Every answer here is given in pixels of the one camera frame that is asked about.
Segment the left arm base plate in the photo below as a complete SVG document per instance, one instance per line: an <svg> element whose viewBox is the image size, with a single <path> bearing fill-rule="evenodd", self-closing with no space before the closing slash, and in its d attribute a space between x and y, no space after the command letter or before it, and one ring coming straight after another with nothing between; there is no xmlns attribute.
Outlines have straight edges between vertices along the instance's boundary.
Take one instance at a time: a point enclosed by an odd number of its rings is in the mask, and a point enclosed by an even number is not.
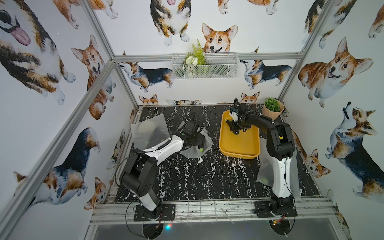
<svg viewBox="0 0 384 240"><path fill-rule="evenodd" d="M155 210L150 211L144 206L136 205L134 222L148 222L148 221L173 221L175 219L176 205L175 204L161 204Z"/></svg>

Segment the yellow plastic tray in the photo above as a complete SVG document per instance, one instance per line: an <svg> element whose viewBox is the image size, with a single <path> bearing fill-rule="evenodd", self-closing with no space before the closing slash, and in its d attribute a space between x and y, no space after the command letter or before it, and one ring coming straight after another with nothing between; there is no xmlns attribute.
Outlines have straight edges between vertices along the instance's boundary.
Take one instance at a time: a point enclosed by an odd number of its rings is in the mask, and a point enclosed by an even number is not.
<svg viewBox="0 0 384 240"><path fill-rule="evenodd" d="M219 148L224 156L252 160L261 153L260 131L257 127L251 126L250 129L238 135L231 130L227 121L231 121L230 111L222 114Z"/></svg>

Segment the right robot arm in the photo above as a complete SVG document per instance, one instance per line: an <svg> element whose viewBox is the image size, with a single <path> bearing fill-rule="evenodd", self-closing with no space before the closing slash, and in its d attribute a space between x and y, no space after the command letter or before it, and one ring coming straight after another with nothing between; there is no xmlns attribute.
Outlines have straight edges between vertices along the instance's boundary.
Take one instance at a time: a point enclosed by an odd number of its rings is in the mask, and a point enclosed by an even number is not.
<svg viewBox="0 0 384 240"><path fill-rule="evenodd" d="M290 165L296 149L292 130L287 123L276 123L270 117L246 109L246 104L234 99L230 110L231 120L226 123L234 134L246 132L252 126L266 134L266 150L273 158L273 193L271 211L282 211L295 207L295 198L290 187Z"/></svg>

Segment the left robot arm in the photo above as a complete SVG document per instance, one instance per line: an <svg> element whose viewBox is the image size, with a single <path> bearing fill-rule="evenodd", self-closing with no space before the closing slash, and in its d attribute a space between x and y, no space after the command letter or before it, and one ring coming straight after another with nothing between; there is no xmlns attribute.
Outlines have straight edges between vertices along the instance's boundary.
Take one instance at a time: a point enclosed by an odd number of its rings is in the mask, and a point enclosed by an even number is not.
<svg viewBox="0 0 384 240"><path fill-rule="evenodd" d="M175 153L196 150L200 156L208 149L207 135L201 132L192 135L176 132L153 147L142 151L134 150L134 153L128 157L119 181L126 190L136 195L147 211L159 212L162 201L153 190L158 166Z"/></svg>

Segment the frosted zip-top bag front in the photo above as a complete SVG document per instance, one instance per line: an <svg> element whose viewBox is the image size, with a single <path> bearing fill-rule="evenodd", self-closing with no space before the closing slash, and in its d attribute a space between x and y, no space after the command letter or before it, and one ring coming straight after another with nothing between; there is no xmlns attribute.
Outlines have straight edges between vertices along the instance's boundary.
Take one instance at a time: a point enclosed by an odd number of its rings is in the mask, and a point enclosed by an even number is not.
<svg viewBox="0 0 384 240"><path fill-rule="evenodd" d="M257 176L257 182L272 187L273 186L273 158L267 152L267 140L260 139L261 153L259 154L260 168ZM301 198L299 186L299 174L297 163L297 150L294 151L290 165L290 190L296 200Z"/></svg>

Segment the frosted zip-top bag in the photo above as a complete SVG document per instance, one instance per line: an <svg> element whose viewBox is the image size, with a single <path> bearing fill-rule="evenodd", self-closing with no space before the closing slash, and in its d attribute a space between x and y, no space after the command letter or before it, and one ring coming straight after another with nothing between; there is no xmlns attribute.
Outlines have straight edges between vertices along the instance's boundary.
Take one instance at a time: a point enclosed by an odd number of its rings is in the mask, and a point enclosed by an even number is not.
<svg viewBox="0 0 384 240"><path fill-rule="evenodd" d="M259 154L260 168L257 176L257 182L272 187L273 186L273 158L267 152L267 140L260 139L261 153ZM294 151L290 165L290 190L296 200L301 198L299 186L299 174L297 163L297 150Z"/></svg>
<svg viewBox="0 0 384 240"><path fill-rule="evenodd" d="M134 147L139 150L152 148L170 138L163 114L131 125Z"/></svg>
<svg viewBox="0 0 384 240"><path fill-rule="evenodd" d="M195 145L190 148L186 147L185 150L181 151L181 155L186 157L187 159L199 159L204 154L206 154L212 146L213 141L208 135L207 129L203 128L203 130L197 136L197 141L195 142Z"/></svg>

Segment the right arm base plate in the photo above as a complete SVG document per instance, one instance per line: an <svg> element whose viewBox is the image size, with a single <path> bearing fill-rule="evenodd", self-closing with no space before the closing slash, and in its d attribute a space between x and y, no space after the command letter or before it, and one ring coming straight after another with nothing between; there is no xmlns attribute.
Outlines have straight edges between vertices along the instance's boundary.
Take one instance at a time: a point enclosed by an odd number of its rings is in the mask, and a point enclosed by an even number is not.
<svg viewBox="0 0 384 240"><path fill-rule="evenodd" d="M254 202L255 211L254 213L258 218L282 218L286 217L297 217L297 211L294 207L294 203L285 203L283 205L277 204L273 206L271 202Z"/></svg>

